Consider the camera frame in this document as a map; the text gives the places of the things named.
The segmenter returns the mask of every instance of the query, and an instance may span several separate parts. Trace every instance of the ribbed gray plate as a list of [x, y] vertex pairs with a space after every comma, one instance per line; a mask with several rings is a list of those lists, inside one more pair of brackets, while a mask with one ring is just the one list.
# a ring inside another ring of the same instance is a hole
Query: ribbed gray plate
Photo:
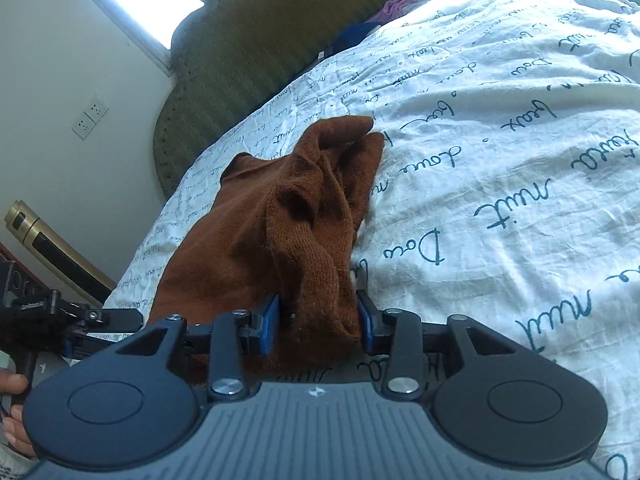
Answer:
[[30, 480], [606, 480], [591, 463], [557, 471], [500, 469], [462, 454], [413, 402], [370, 383], [265, 383], [218, 404], [182, 447], [128, 471], [42, 463]]

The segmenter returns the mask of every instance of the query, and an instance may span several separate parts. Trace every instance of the white bed sheet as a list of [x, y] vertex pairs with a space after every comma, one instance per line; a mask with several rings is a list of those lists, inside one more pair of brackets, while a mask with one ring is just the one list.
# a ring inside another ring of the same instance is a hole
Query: white bed sheet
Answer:
[[317, 119], [370, 115], [386, 141], [360, 285], [426, 321], [469, 314], [591, 381], [609, 406], [594, 461], [637, 478], [639, 4], [432, 0], [389, 23], [211, 146], [105, 307], [148, 315], [236, 153], [275, 158]]

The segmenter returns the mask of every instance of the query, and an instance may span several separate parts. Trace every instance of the brown sweater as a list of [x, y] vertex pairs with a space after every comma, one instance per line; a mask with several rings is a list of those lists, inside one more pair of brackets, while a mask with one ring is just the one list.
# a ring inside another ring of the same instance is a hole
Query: brown sweater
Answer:
[[160, 280], [150, 322], [190, 324], [280, 293], [280, 333], [251, 368], [289, 372], [350, 354], [358, 341], [351, 248], [380, 163], [370, 118], [309, 126], [290, 155], [236, 155], [211, 211], [189, 231]]

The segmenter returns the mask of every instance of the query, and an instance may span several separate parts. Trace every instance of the wall outlet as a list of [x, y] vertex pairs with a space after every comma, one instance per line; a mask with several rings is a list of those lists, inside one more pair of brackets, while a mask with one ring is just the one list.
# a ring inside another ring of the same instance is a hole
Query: wall outlet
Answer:
[[82, 112], [78, 117], [74, 119], [71, 129], [78, 134], [82, 140], [86, 139], [87, 135], [94, 129], [95, 123], [92, 121], [86, 113]]
[[84, 109], [84, 113], [87, 114], [94, 123], [97, 123], [105, 113], [107, 113], [108, 109], [109, 107], [106, 104], [97, 97], [94, 97], [88, 107]]

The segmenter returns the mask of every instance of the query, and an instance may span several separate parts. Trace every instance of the silver bolt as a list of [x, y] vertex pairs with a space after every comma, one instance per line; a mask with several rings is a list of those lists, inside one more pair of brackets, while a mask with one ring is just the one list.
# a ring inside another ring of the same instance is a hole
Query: silver bolt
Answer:
[[419, 386], [418, 381], [411, 377], [394, 377], [386, 384], [396, 394], [412, 394]]
[[211, 389], [220, 395], [233, 395], [242, 391], [244, 384], [238, 379], [218, 379], [211, 385]]

